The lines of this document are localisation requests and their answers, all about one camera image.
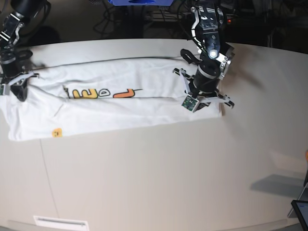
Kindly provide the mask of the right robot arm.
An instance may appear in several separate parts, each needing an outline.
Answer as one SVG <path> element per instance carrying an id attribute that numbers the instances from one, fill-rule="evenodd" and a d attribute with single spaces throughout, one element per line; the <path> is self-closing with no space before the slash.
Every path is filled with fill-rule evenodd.
<path id="1" fill-rule="evenodd" d="M 11 7 L 13 12 L 5 18 L 3 30 L 0 32 L 0 65 L 3 78 L 7 79 L 15 78 L 23 72 L 15 46 L 20 38 L 30 36 L 31 33 L 20 35 L 20 30 L 40 11 L 44 13 L 38 26 L 44 23 L 50 13 L 51 4 L 47 0 L 12 0 Z"/>

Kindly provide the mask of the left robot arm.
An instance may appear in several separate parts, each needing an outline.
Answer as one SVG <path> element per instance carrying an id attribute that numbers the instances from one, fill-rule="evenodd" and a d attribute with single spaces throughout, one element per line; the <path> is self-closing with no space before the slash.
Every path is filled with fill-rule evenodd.
<path id="1" fill-rule="evenodd" d="M 13 11 L 5 18 L 0 33 L 0 66 L 2 68 L 1 84 L 8 86 L 17 99 L 25 101 L 27 79 L 37 74 L 25 70 L 24 60 L 32 56 L 29 50 L 16 50 L 16 44 L 23 37 L 19 33 L 41 10 L 43 20 L 49 15 L 51 4 L 47 0 L 12 0 Z M 191 12 L 194 23 L 189 38 L 194 42 L 200 53 L 197 59 L 189 50 L 182 49 L 180 54 L 189 64 L 198 67 L 195 75 L 188 75 L 185 70 L 174 69 L 184 80 L 187 94 L 182 106 L 195 112 L 211 103 L 224 103 L 234 107 L 227 95 L 218 90 L 219 82 L 225 77 L 233 58 L 233 47 L 223 42 L 222 28 L 226 22 L 223 11 L 216 0 L 195 0 Z"/>

